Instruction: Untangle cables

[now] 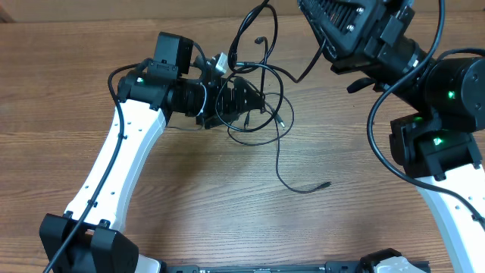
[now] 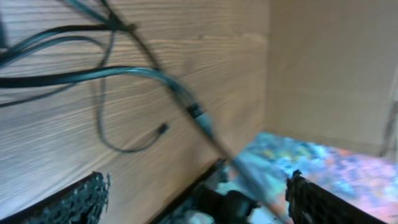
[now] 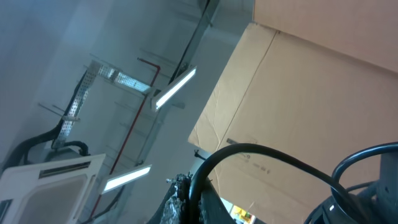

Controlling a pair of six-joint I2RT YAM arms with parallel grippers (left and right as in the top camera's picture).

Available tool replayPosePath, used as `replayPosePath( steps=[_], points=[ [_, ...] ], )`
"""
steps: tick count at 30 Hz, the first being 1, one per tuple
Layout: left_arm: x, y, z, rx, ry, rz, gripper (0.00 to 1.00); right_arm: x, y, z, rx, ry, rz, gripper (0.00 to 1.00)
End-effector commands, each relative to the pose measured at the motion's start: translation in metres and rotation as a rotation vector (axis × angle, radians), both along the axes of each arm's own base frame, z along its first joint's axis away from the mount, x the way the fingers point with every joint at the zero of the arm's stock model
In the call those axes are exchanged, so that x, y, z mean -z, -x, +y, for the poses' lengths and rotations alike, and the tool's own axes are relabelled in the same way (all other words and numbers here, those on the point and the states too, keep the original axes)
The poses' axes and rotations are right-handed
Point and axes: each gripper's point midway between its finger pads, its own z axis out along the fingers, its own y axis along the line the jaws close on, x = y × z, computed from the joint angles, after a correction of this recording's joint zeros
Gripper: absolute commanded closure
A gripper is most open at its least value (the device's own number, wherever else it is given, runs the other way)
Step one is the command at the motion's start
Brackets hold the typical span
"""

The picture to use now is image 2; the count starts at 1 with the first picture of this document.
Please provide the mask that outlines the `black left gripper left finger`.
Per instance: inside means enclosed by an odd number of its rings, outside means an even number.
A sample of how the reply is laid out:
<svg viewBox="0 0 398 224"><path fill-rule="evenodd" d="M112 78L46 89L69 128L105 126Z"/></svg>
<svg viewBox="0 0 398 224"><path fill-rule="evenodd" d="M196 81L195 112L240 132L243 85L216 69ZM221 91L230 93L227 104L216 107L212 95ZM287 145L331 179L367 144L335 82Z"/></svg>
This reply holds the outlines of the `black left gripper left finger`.
<svg viewBox="0 0 398 224"><path fill-rule="evenodd" d="M92 172L59 192L1 220L1 224L98 224L108 208L110 175Z"/></svg>

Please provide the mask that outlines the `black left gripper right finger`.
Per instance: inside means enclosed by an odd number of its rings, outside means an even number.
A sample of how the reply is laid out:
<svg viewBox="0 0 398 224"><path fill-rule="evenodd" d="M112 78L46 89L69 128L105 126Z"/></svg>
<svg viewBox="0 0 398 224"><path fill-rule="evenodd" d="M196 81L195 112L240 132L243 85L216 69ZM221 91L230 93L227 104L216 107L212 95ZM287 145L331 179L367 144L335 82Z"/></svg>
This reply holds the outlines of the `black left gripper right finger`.
<svg viewBox="0 0 398 224"><path fill-rule="evenodd" d="M386 224L304 178L300 170L286 185L285 200L295 224Z"/></svg>

